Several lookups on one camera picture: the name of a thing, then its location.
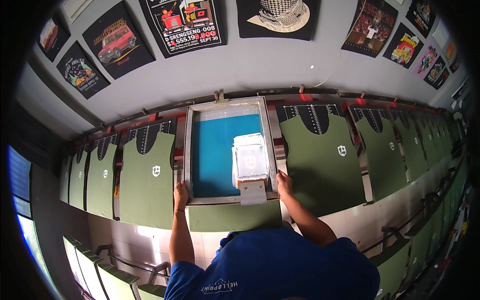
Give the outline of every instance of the white shield logo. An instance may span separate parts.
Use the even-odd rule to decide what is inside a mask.
[[[157,177],[158,175],[160,175],[160,167],[159,166],[154,166],[152,168],[152,174],[153,176]]]
[[[345,146],[340,145],[337,147],[337,150],[338,150],[338,154],[340,154],[341,156],[347,155],[347,148]]]

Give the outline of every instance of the purple poster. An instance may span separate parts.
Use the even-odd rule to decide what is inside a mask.
[[[434,43],[429,42],[427,48],[420,56],[415,66],[412,69],[412,73],[423,79],[428,74],[437,58],[440,56],[440,48]]]

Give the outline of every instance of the floor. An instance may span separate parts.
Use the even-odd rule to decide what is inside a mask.
[[[278,160],[278,168],[286,172],[285,160]],[[350,209],[323,216],[320,219],[328,224],[336,236],[347,237],[356,243],[357,248],[362,251],[382,239],[382,226],[400,226],[411,218],[422,207],[420,200],[438,186],[441,178],[447,174],[448,168],[454,166],[456,161],[445,157],[433,169],[425,173],[415,182],[405,188],[384,198],[374,204],[359,205]],[[182,178],[180,170],[174,171],[175,183]],[[368,175],[363,177],[365,196],[367,201],[372,200],[372,191]],[[115,206],[118,209],[118,199],[115,199]],[[291,222],[288,211],[281,203],[282,219]],[[131,262],[135,265],[158,265],[169,261],[168,245],[170,242],[171,230],[135,226],[116,222],[92,214],[88,215],[92,248],[98,245],[112,244],[114,255]],[[401,233],[405,233],[415,223],[413,220],[405,226]],[[294,229],[300,233],[298,227],[293,224]],[[220,239],[226,237],[228,232],[191,232],[193,249],[195,252],[195,263],[206,269],[215,257],[215,251],[219,247]],[[379,254],[381,246],[377,246],[365,255],[372,257]],[[106,253],[100,255],[106,261]],[[127,271],[140,277],[136,284],[145,284],[148,281],[147,272],[134,269],[122,263],[116,263],[120,270]],[[165,285],[165,280],[157,277],[155,284]]]

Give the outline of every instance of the screen printing frame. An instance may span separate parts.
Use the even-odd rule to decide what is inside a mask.
[[[187,189],[190,196],[190,201],[187,205],[215,205],[215,204],[239,204],[240,195],[238,196],[225,196],[225,197],[209,197],[209,198],[194,198],[193,197],[193,183],[192,183],[192,129],[193,129],[193,119],[196,112],[205,112],[209,110],[217,109],[228,109],[241,106],[252,106],[257,105],[260,112],[260,124],[265,138],[265,145],[268,152],[268,167],[269,167],[269,176],[272,191],[266,192],[266,197],[268,201],[278,199],[277,192],[277,167],[275,159],[275,150],[274,143],[272,138],[272,132],[270,127],[270,120],[267,113],[267,105],[264,96],[257,97],[248,97],[241,98],[236,100],[231,100],[229,102],[222,103],[207,103],[207,104],[198,104],[188,106],[187,108],[187,119],[185,125],[185,144],[183,147],[184,158],[183,158],[183,177],[185,183],[187,184]]]

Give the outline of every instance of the wall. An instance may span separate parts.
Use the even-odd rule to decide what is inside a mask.
[[[83,298],[75,285],[62,236],[73,236],[91,249],[88,213],[60,201],[59,193],[59,179],[32,164],[30,199],[45,264],[60,294],[80,300]]]
[[[87,55],[95,57],[83,39],[82,33],[117,2],[119,1],[93,1],[73,24],[69,24],[72,36],[53,63],[43,55],[36,43],[33,46],[34,55],[41,60],[58,83],[105,122],[137,112],[141,107],[148,109],[187,98],[209,95],[222,87],[225,91],[238,91],[299,86],[300,84],[313,86],[325,80],[324,87],[337,88],[340,91],[364,90],[367,93],[397,96],[448,108],[453,101],[451,94],[467,74],[465,66],[462,65],[437,91],[410,73],[410,70],[382,57],[383,51],[374,59],[340,50],[355,13],[357,6],[355,0],[322,1],[315,36],[308,42],[284,38],[240,39],[236,2],[227,0],[225,1],[226,14],[224,14],[228,32],[226,46],[202,49],[164,59],[146,23],[138,0],[127,0],[133,12],[132,19],[138,22],[137,29],[143,32],[146,39],[144,42],[149,44],[156,61],[113,80],[100,62],[93,60],[111,85],[86,100],[73,86],[65,82],[56,65],[75,40],[80,42]],[[405,0],[403,5],[395,0],[386,0],[386,2],[398,10],[393,33],[402,22],[417,34],[425,45],[432,39],[439,17],[436,18],[430,35],[425,39],[405,18],[410,0]],[[209,64],[210,69],[202,74],[189,72],[192,61]],[[72,117],[75,113],[62,104],[55,95],[45,91],[46,86],[38,78],[35,79],[35,76],[33,71],[26,67],[17,93],[17,99],[27,110],[35,107],[38,119],[44,120],[52,130],[59,126],[54,124],[55,122],[63,124],[67,128],[61,132],[64,137],[71,137],[75,132],[80,133],[91,127],[85,121],[79,120],[78,116]]]

